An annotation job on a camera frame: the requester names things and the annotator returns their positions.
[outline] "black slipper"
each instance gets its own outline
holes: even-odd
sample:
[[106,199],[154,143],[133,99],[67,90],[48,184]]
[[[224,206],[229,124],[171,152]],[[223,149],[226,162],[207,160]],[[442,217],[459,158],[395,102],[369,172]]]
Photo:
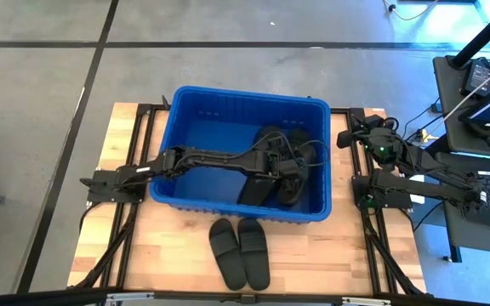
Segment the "black slipper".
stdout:
[[248,284],[257,291],[266,289],[270,285],[270,263],[262,226],[255,219],[242,219],[237,235]]
[[243,288],[247,284],[247,277],[230,221],[222,218],[211,226],[209,244],[226,286],[234,291]]

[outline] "gray floor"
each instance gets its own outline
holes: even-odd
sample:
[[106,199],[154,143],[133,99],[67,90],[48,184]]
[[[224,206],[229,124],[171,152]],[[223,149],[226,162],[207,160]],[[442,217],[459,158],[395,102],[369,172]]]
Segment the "gray floor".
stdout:
[[[96,41],[109,4],[109,0],[0,0],[0,40]],[[400,4],[399,11],[410,15],[423,7],[423,3]],[[384,13],[381,0],[121,0],[109,40],[462,43],[484,25],[469,4],[440,4],[417,22],[393,17]],[[0,193],[7,196],[0,205],[0,294],[13,290],[93,52],[0,49]],[[437,98],[432,58],[445,54],[350,49],[106,49],[32,290],[66,285],[86,196],[78,179],[91,175],[97,164],[114,102],[158,102],[162,94],[171,100],[180,86],[201,85],[311,95],[332,106],[383,107],[405,122]],[[490,57],[490,53],[481,55]],[[433,117],[421,117],[408,131]],[[439,259],[448,253],[443,228],[426,225],[416,238],[429,292],[443,298],[490,302],[489,252],[463,250],[464,263],[450,264]]]

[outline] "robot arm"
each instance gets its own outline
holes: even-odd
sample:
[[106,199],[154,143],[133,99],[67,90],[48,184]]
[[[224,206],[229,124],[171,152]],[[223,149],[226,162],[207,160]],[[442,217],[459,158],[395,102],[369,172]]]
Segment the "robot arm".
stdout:
[[[424,150],[407,143],[391,126],[391,119],[367,117],[351,131],[338,135],[338,147],[360,141],[368,154],[379,164],[368,177],[368,187],[375,198],[387,192],[409,194],[448,201],[465,212],[476,212],[487,205],[486,194],[481,191],[481,180],[474,173],[463,173],[436,161]],[[390,173],[397,168],[406,175],[423,174],[443,182],[443,185],[415,182]]]

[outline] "wooden table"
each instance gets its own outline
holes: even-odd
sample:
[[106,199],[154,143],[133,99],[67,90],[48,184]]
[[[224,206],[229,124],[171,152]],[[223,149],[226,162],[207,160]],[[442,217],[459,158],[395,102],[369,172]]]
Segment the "wooden table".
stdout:
[[[137,104],[114,105],[105,143],[101,169],[113,170],[125,163]],[[366,116],[382,109],[366,109]],[[162,142],[168,111],[157,111],[151,138],[149,160],[154,159]],[[349,149],[336,147],[338,132],[347,129],[345,116],[332,115],[332,213],[319,223],[285,224],[260,221],[264,227],[270,258],[271,284],[263,291],[284,294],[369,295],[372,286],[368,270],[365,239],[359,211],[351,191],[353,175]],[[145,134],[142,124],[139,144]],[[139,160],[138,145],[136,154]],[[366,169],[361,155],[362,169]],[[116,205],[103,203],[84,220],[68,284],[81,281],[94,267],[107,247]],[[402,212],[384,209],[390,250],[413,284],[425,290],[412,226]],[[147,196],[140,204],[133,236],[126,289],[175,292],[231,292],[226,288],[208,243],[208,231],[221,218],[199,212],[184,212]],[[236,226],[238,218],[229,218]],[[116,255],[110,284],[116,283]],[[387,291],[385,269],[377,254],[381,286]],[[252,292],[245,286],[241,292]]]

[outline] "plastic bin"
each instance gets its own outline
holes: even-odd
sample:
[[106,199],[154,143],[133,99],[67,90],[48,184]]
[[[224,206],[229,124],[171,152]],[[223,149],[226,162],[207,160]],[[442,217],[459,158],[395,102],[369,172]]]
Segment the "plastic bin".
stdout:
[[[304,128],[311,139],[330,147],[330,108],[319,99],[264,93],[182,87],[174,95],[160,150],[178,145],[241,153],[249,150],[256,133],[266,125],[285,132]],[[301,200],[291,208],[280,206],[275,195],[262,207],[237,204],[246,177],[219,168],[192,168],[175,178],[157,178],[151,196],[172,207],[206,213],[265,218],[294,223],[322,221],[332,209],[330,155],[314,144],[317,162]]]

